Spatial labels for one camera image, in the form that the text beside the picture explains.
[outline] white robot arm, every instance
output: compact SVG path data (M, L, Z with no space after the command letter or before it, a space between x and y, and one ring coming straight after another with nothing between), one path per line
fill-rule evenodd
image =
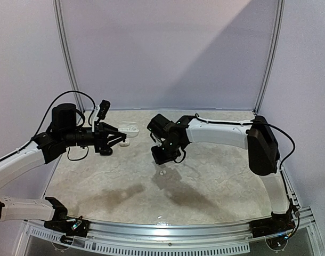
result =
M66 152L66 147L94 146L95 152L111 155L111 147L126 139L126 134L100 122L110 107L109 101L95 109L92 126L76 124L76 114L85 122L84 115L71 103L52 109L52 122L46 132L40 133L20 149L0 159L0 189L20 175L50 163ZM44 220L47 228L69 235L86 236L89 222L67 217L67 209L57 199L20 199L0 195L0 221L37 219Z
M147 128L151 131L153 140L159 142L158 146L151 148L157 164L170 161L180 163L185 159L185 148L190 143L210 142L248 150L249 167L261 178L272 206L271 218L264 222L251 222L255 236L263 236L293 227L291 213L297 211L288 197L285 181L278 169L278 143L268 125L262 116L236 122L201 119L196 114L182 116L174 123L158 114ZM181 156L180 150L184 152L184 156L177 162L177 158Z

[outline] white wall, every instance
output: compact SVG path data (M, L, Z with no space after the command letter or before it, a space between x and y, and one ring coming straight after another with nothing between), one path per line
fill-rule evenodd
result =
M52 1L0 1L0 157L24 144L50 102L69 89ZM26 173L1 193L42 196L52 167ZM0 223L1 256L12 255L20 223Z
M78 86L112 109L253 109L277 2L62 1Z
M295 139L285 166L325 245L325 0L286 1L261 114ZM290 143L278 138L285 155Z

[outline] marble tabletop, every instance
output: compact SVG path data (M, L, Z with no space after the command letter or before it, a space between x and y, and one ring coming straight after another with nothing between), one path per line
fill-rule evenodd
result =
M248 111L197 111L203 118L252 119ZM246 150L213 143L191 143L183 163L154 163L147 124L161 113L178 120L195 110L110 111L106 122L137 122L140 132L128 147L113 147L111 156L89 155L71 162L64 154L45 196L63 203L69 215L93 220L193 225L248 220L270 215L260 178L248 167ZM72 148L70 158L85 149Z

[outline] metal frame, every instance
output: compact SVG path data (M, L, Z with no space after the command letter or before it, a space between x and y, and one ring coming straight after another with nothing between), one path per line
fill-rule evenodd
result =
M61 42L62 53L63 53L64 61L66 63L66 68L67 68L67 73L68 73L68 77L70 80L70 85L73 90L79 91L75 72L74 72L71 57L70 57L70 52L69 52L69 47L68 47L68 42L67 42L67 37L66 37L66 31L64 28L61 1L53 0L53 5L54 5L55 16L56 16L57 29L58 29L58 33L59 33L60 42ZM77 108L80 111L84 112L85 108L83 106L83 101L81 99L81 95L74 93L74 97L76 100Z
M301 209L300 213L300 229L307 228L315 255L324 256L311 209L309 207ZM138 256L237 255L250 252L249 242L266 239L266 237L253 238L248 221L190 226L93 221L90 228L87 238L75 237L73 244L67 246L59 242L61 233L45 229L40 221L24 221L15 255L24 255L31 236L61 246L99 254Z
M74 68L72 65L71 57L70 57L67 36L66 36L65 28L64 28L61 0L53 0L53 5L54 5L54 10L55 10L57 28L58 28L58 32L59 32L59 38L60 38L60 42L61 42L63 57L64 57L64 61L66 63L66 68L67 68L70 84L71 84L71 87L73 90L79 91ZM267 65L265 68L261 89L259 91L259 94L257 96L256 102L255 102L255 105L253 108L253 111L255 113L258 113L261 108L264 94L265 94L267 84L268 84L268 81L270 78L273 61L275 59L277 43L279 40L284 5L285 5L285 0L278 1L278 8L277 8L277 11L275 14L275 22L274 22L274 27L273 27L273 32L272 32L273 36L272 36L271 44L269 47L269 55L268 55L268 59L267 59ZM86 109L84 108L81 96L79 94L74 94L74 96L75 96L75 100L76 100L77 107L79 108L79 110L81 110L83 112L86 111Z
M273 67L274 59L275 59L277 44L279 41L279 35L280 35L280 30L281 30L281 23L282 23L284 7L285 7L285 0L279 0L276 17L275 17L275 24L274 24L274 28L273 28L273 37L272 37L272 41L271 41L270 48L269 48L269 56L268 56L268 60L267 60L267 66L265 68L262 86L261 86L261 89L259 91L256 103L255 103L255 108L254 108L255 113L258 113L259 110L261 109L264 94L265 94L265 91L266 91L266 88L268 85L268 81L270 78L271 70Z

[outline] small white object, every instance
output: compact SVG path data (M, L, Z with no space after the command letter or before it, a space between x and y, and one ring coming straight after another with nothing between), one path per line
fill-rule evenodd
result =
M136 122L121 122L119 132L126 133L129 138L133 138L139 134L139 128Z
M121 147L128 147L131 144L131 141L129 139L126 139L125 142L121 141L119 145Z

